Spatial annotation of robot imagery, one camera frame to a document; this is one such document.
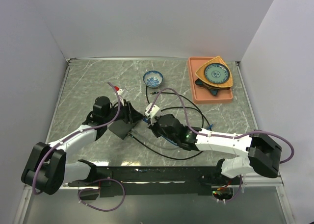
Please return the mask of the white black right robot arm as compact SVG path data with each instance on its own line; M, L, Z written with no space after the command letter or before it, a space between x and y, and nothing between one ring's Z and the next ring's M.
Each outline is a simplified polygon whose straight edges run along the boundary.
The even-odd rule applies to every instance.
M189 128L172 114L149 117L148 128L156 137L163 136L184 150L217 151L232 154L232 159L218 162L215 180L227 183L238 175L257 173L277 178L282 148L267 134L228 134L204 128Z

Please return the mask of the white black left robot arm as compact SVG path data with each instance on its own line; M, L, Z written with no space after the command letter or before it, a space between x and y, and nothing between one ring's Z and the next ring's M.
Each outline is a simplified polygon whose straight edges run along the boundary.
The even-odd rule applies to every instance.
M129 101L119 99L113 106L108 97L95 100L92 111L82 125L72 133L48 144L37 143L22 172L22 183L35 194L52 195L64 184L80 180L87 186L97 180L96 165L86 160L67 163L70 155L100 139L111 123L123 123L126 129L144 118Z

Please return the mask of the black network switch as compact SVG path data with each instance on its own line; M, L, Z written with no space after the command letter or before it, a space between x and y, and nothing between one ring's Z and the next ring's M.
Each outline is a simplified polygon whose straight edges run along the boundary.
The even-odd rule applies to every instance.
M113 122L108 129L120 139L124 140L135 124L125 123L123 120Z

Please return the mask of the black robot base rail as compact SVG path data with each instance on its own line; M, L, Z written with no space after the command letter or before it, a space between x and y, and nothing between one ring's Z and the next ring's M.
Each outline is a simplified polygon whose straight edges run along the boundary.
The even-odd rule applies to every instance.
M115 195L178 195L210 196L211 189L239 185L241 178L228 178L217 166L93 166L84 180L74 180L70 187L100 189L100 197Z

